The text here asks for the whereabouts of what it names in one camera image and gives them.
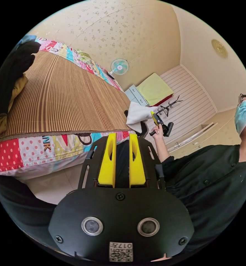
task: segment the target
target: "wall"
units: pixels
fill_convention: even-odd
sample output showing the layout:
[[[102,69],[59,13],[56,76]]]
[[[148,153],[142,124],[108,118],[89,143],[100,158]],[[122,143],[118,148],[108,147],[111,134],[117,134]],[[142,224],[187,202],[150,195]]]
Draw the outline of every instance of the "wall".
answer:
[[[171,5],[156,0],[83,1],[51,15],[29,33],[84,50],[108,71],[114,59],[125,58],[129,71],[116,76],[124,90],[180,62],[176,14]]]
[[[218,123],[205,134],[193,140],[191,143],[171,152],[175,158],[183,157],[191,154],[199,148],[209,145],[236,145],[240,144],[241,140],[235,128],[235,109],[217,113],[206,124],[211,122]]]
[[[218,111],[237,106],[240,93],[246,94],[246,69],[227,42],[205,22],[191,13],[172,6],[181,35],[181,60],[208,92]],[[217,39],[228,51],[221,58],[211,40]]]
[[[161,105],[167,106],[168,102],[172,103],[178,96],[179,100],[183,100],[170,108],[168,117],[164,113],[160,115],[166,125],[174,123],[170,136],[165,138],[165,144],[168,144],[205,123],[216,111],[203,88],[182,66],[178,65],[160,77],[174,92],[173,97]],[[154,127],[152,119],[147,124],[149,129]],[[146,139],[154,143],[150,135]]]

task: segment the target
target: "face mask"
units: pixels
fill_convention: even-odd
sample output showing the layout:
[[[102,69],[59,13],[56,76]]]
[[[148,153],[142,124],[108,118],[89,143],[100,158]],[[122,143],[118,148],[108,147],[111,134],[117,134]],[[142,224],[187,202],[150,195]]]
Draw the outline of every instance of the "face mask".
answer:
[[[246,101],[243,101],[236,109],[235,126],[237,133],[240,135],[246,126]]]

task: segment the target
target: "hand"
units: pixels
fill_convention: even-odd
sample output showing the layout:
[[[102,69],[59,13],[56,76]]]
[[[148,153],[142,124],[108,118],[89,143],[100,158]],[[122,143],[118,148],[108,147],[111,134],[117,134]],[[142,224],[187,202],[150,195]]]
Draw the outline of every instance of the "hand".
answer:
[[[160,140],[160,139],[164,139],[163,136],[163,127],[161,124],[159,124],[159,126],[155,126],[151,132],[155,131],[155,134],[152,136],[154,138],[155,141]]]

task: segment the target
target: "label sticker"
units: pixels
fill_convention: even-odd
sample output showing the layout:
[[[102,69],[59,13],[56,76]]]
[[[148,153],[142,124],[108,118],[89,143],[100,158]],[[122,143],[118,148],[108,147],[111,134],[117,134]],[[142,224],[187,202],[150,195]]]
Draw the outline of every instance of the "label sticker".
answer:
[[[132,262],[133,261],[133,244],[132,243],[110,242],[109,261]]]

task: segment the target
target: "eyeglasses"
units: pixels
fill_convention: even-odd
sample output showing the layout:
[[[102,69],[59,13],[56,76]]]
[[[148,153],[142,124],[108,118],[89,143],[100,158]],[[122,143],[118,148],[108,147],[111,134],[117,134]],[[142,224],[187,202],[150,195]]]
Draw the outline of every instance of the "eyeglasses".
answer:
[[[241,94],[239,95],[239,103],[238,103],[237,107],[239,107],[239,106],[241,105],[241,103],[242,103],[242,98],[243,98],[243,94],[241,93]]]

